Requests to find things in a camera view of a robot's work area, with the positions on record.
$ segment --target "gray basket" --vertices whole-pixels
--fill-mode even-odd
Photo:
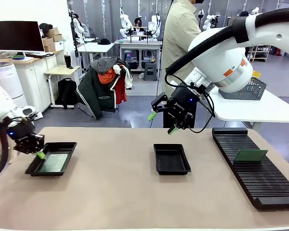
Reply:
[[[264,93],[266,84],[252,77],[246,86],[233,93],[226,93],[222,90],[218,90],[224,99],[228,100],[260,100]]]

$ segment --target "black tray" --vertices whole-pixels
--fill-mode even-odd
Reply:
[[[38,156],[36,156],[25,173],[30,174],[32,177],[62,176],[66,170],[67,164],[73,154],[76,144],[76,142],[46,143],[43,148],[43,152],[46,155],[45,158],[40,159]]]
[[[160,175],[186,175],[191,171],[181,144],[154,144],[156,170]]]
[[[289,209],[289,181],[265,156],[260,162],[234,161],[239,150],[259,150],[245,128],[213,128],[213,139],[252,205]]]

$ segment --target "green jacket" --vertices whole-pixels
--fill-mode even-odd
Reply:
[[[116,111],[114,86],[119,76],[108,84],[101,84],[97,72],[90,68],[76,89],[79,102],[86,105],[96,119],[103,117],[102,111]]]

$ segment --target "computer monitor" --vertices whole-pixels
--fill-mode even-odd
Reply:
[[[44,51],[38,22],[0,21],[0,51]]]

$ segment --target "beige jacket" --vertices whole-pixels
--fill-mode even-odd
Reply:
[[[189,0],[175,0],[172,4],[165,23],[163,52],[162,52],[162,81],[163,91],[168,97],[171,96],[174,89],[165,83],[165,68],[170,66],[188,51],[188,47],[193,39],[201,33],[198,21],[194,15],[196,8]],[[192,63],[188,63],[175,75],[185,79],[194,69]],[[167,77],[171,82],[174,77]]]

